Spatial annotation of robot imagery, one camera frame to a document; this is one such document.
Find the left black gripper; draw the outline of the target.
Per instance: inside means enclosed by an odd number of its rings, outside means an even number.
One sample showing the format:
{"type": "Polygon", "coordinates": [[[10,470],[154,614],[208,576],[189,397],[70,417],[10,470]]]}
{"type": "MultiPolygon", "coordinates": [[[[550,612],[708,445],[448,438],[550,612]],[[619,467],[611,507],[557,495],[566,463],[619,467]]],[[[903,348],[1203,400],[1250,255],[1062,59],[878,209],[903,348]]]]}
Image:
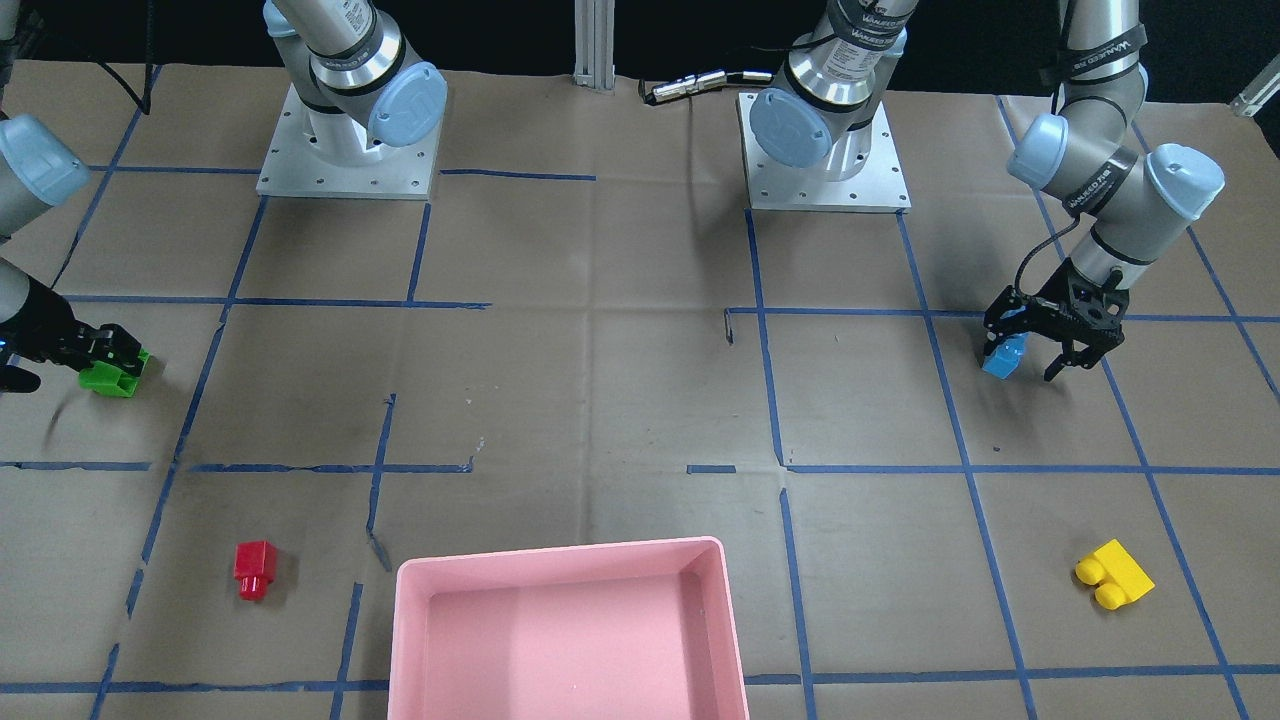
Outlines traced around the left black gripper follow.
{"type": "Polygon", "coordinates": [[[1060,354],[1044,369],[1044,382],[1070,366],[1093,369],[1124,342],[1129,291],[1121,283],[1117,266],[1096,284],[1065,260],[1036,293],[1007,286],[984,314],[984,356],[1011,334],[1036,333],[1060,345],[1060,354]]]}

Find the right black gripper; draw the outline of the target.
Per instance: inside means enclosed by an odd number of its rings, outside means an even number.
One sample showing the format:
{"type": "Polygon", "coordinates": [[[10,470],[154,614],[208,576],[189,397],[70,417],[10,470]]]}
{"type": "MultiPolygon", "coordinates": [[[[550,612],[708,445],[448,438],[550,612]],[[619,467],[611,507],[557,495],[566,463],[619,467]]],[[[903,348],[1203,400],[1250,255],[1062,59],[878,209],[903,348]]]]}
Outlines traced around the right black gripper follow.
{"type": "MultiPolygon", "coordinates": [[[[123,325],[99,328],[79,320],[63,296],[33,278],[3,290],[3,341],[14,354],[35,363],[54,363],[76,372],[99,365],[131,379],[145,372],[146,351],[123,325]]],[[[41,378],[19,366],[0,366],[3,393],[28,395],[41,378]]]]}

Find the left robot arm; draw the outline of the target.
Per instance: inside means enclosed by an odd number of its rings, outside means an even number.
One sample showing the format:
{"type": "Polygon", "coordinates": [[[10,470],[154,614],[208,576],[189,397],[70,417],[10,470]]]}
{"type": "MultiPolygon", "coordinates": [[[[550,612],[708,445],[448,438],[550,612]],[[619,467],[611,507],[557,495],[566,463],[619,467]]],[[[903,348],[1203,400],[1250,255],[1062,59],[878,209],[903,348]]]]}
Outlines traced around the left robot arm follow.
{"type": "MultiPolygon", "coordinates": [[[[809,181],[861,176],[873,158],[873,118],[902,56],[914,1],[828,1],[817,27],[787,46],[769,83],[746,105],[744,137],[767,164],[809,181]]],[[[1201,151],[1125,138],[1146,100],[1139,54],[1147,33],[1135,1],[1070,1],[1041,81],[1053,105],[1019,138],[1010,176],[1057,199],[1074,223],[1092,225],[1036,292],[1023,270],[986,310],[983,368],[1009,377],[1027,338],[1060,345],[1044,369],[1096,366],[1124,341],[1138,279],[1181,237],[1225,186],[1201,151]]]]}

